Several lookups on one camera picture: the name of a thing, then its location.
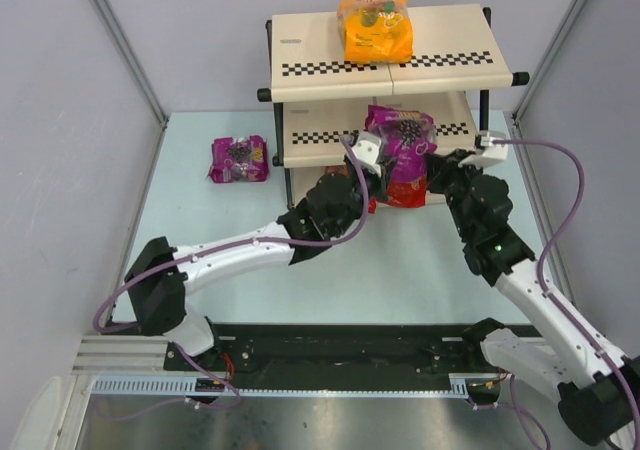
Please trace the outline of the red fruit gummy bag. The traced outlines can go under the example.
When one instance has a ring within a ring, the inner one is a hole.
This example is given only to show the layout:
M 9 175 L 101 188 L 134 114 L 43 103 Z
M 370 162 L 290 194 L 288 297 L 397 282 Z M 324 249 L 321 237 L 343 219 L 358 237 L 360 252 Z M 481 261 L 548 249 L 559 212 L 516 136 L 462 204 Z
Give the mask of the red fruit gummy bag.
M 421 208 L 427 203 L 426 177 L 411 182 L 391 181 L 387 188 L 386 204 L 396 208 Z
M 325 174 L 341 174 L 346 177 L 350 176 L 349 169 L 346 165 L 334 165 L 334 166 L 326 166 L 324 168 Z

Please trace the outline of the purple grape gummy bag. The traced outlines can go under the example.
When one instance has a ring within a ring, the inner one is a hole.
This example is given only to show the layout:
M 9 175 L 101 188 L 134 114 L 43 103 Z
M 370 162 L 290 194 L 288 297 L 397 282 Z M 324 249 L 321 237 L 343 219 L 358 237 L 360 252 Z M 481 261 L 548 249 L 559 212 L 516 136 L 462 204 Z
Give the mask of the purple grape gummy bag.
M 438 148 L 433 118 L 416 110 L 369 105 L 365 130 L 384 142 L 383 155 L 395 162 L 393 181 L 409 183 L 427 173 L 427 158 Z
M 259 183 L 269 176 L 267 143 L 258 135 L 217 138 L 211 153 L 208 177 L 215 184 Z

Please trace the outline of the orange mango gummy bag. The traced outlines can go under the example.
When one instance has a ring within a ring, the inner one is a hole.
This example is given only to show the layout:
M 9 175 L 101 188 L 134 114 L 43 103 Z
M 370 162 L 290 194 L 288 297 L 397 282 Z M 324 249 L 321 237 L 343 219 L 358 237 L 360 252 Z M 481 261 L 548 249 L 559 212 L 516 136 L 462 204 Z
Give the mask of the orange mango gummy bag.
M 347 61 L 401 64 L 411 59 L 414 34 L 406 0 L 342 0 L 336 15 Z

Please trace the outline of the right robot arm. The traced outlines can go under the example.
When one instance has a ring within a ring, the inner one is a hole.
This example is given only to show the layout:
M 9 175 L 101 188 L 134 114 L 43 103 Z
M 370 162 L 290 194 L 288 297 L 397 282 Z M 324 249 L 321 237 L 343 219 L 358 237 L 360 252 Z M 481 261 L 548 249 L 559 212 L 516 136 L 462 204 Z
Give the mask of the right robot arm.
M 509 225 L 509 187 L 484 172 L 488 161 L 467 150 L 431 156 L 427 188 L 444 197 L 469 270 L 511 301 L 548 348 L 484 320 L 473 328 L 482 357 L 547 397 L 587 445 L 637 427 L 639 360 L 612 344 L 545 275 L 541 260 Z

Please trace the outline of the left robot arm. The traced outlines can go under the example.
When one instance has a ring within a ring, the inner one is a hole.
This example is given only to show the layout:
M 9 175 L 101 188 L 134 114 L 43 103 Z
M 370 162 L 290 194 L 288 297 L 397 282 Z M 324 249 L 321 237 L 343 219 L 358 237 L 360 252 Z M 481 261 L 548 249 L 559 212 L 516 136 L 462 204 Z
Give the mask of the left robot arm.
M 166 237 L 148 241 L 125 275 L 134 328 L 164 336 L 190 356 L 212 349 L 212 325 L 191 305 L 193 294 L 253 270 L 313 259 L 361 228 L 369 198 L 387 190 L 393 163 L 361 157 L 345 163 L 345 173 L 322 175 L 295 207 L 253 232 L 180 247 Z

